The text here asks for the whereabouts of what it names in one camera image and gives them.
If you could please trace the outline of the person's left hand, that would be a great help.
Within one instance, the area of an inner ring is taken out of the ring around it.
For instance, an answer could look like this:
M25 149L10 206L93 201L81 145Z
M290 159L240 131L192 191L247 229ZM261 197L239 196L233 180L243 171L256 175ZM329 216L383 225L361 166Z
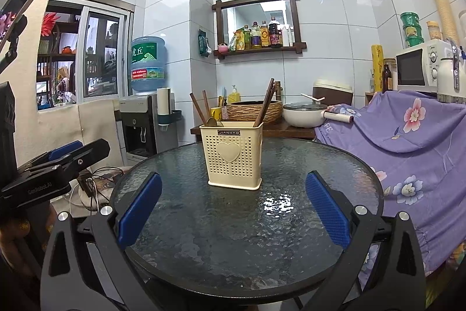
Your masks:
M34 208L23 219L1 225L1 256L15 272L40 277L56 216L56 210L48 204L47 210Z

